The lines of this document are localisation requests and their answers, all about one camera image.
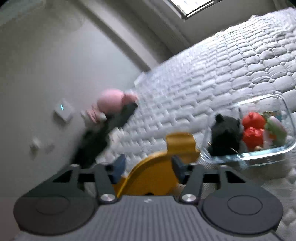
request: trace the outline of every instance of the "quilted mattress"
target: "quilted mattress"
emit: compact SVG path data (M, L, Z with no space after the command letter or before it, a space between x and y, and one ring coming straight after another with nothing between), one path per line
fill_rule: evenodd
M255 96L283 95L296 118L296 10L289 8L218 32L142 76L139 108L117 141L97 158L127 156L127 172L147 155L166 149L174 131L193 134L200 146L209 116ZM296 150L282 162L243 171L284 206L277 233L296 240Z

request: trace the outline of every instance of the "red toy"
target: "red toy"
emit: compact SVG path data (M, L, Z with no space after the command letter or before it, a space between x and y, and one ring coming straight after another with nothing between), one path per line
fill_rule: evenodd
M249 151L253 151L257 146L263 146L263 132L264 129L255 129L254 127L249 127L244 131L242 140L246 143Z
M249 112L249 114L242 119L242 125L245 130L249 127L264 129L265 119L257 112Z

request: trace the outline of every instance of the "wall switch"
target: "wall switch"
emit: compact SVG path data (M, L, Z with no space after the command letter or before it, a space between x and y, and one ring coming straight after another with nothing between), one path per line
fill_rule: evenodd
M62 99L57 104L54 111L64 120L64 122L68 122L73 117L74 108L65 99Z

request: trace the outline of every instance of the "black teddy bear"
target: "black teddy bear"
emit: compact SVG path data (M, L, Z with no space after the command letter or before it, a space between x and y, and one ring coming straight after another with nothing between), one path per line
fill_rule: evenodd
M242 132L240 121L229 116L216 115L216 123L212 126L212 139L208 151L211 156L237 154Z

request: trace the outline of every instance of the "metal screw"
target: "metal screw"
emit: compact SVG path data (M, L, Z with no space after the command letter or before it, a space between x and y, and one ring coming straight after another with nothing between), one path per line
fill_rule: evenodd
M111 202L115 200L115 196L113 194L106 193L101 196L101 200L105 202Z
M152 202L153 200L152 199L150 199L150 198L148 198L148 199L146 199L146 200L144 200L144 202L145 203L150 203L150 202Z
M185 202L193 202L196 200L196 196L193 194L185 194L182 196L182 200Z

